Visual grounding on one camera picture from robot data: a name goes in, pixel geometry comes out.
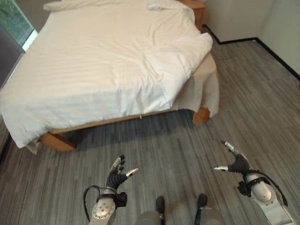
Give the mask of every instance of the black cable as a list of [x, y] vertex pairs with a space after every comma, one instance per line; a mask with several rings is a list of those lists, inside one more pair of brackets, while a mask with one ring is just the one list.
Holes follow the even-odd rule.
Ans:
[[84, 206], [84, 212], [85, 212], [86, 218], [88, 219], [89, 222], [90, 222], [90, 216], [88, 213], [88, 209], [86, 208], [86, 195], [91, 188], [96, 188], [98, 190], [98, 195], [100, 195], [100, 190], [111, 190], [112, 192], [114, 192], [114, 194], [116, 194], [117, 198], [119, 198], [117, 192], [111, 188], [99, 187], [98, 185], [91, 185], [88, 188], [86, 188], [83, 193], [83, 206]]
[[264, 174], [263, 172], [261, 172], [259, 170], [247, 170], [245, 173], [243, 173], [243, 179], [244, 179], [245, 182], [247, 182], [246, 181], [246, 175], [249, 174], [249, 173], [258, 173], [258, 174], [261, 174], [261, 175], [265, 176], [266, 178], [268, 178], [268, 180], [271, 181], [271, 183], [276, 187], [278, 192], [281, 194], [283, 204], [287, 206], [287, 199], [286, 199], [285, 195], [282, 193], [279, 185], [277, 183], [275, 183], [274, 180], [272, 180], [268, 175]]

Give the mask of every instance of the wooden bed frame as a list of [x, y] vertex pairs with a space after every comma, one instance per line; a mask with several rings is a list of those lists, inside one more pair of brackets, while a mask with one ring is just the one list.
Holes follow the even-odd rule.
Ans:
[[[139, 117], [145, 117], [145, 116], [151, 116], [151, 115], [156, 115], [160, 113], [166, 113], [170, 112], [172, 110], [164, 110], [164, 111], [159, 111], [159, 112], [150, 112], [142, 115], [133, 115], [133, 116], [125, 116], [121, 118], [115, 118], [115, 119], [110, 119], [110, 120], [102, 120], [98, 122], [92, 122], [92, 123], [87, 123], [83, 124], [77, 127], [70, 127], [70, 128], [63, 128], [63, 129], [52, 129], [48, 133], [42, 135], [39, 138], [39, 142], [41, 142], [44, 145], [47, 145], [49, 147], [54, 148], [57, 151], [70, 151], [74, 150], [76, 148], [76, 145], [69, 140], [63, 138], [62, 136], [59, 135], [59, 133], [64, 133], [72, 130], [79, 130], [83, 128], [90, 128], [94, 126], [99, 126], [99, 125], [104, 125], [104, 124], [109, 124], [109, 123], [115, 123], [118, 121], [123, 121], [123, 120], [131, 120]], [[210, 116], [210, 111], [208, 108], [200, 107], [198, 112], [194, 113], [193, 116], [193, 123], [194, 124], [199, 124], [199, 123], [204, 123], [207, 121], [207, 119]]]

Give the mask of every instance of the white bedsheet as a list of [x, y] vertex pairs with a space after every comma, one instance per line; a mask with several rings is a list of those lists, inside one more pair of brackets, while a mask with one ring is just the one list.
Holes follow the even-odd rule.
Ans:
[[47, 4], [46, 25], [0, 92], [17, 146], [52, 128], [170, 108], [212, 40], [192, 10], [164, 2], [160, 11], [145, 0]]

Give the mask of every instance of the wooden bed leg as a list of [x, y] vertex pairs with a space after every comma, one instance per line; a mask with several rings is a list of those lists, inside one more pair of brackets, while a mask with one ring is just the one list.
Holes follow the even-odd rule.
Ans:
[[50, 132], [42, 135], [39, 140], [44, 145], [54, 148], [57, 151], [70, 151], [76, 148], [76, 145], [60, 135]]
[[193, 123], [194, 124], [204, 123], [208, 120], [209, 116], [210, 116], [209, 109], [205, 107], [200, 107], [198, 112], [194, 113]]

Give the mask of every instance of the nightstand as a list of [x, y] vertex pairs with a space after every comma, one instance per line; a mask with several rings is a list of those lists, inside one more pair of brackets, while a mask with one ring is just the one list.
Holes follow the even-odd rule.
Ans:
[[202, 29], [202, 22], [204, 17], [205, 5], [201, 0], [179, 0], [181, 3], [193, 9], [195, 14], [195, 25], [198, 30]]

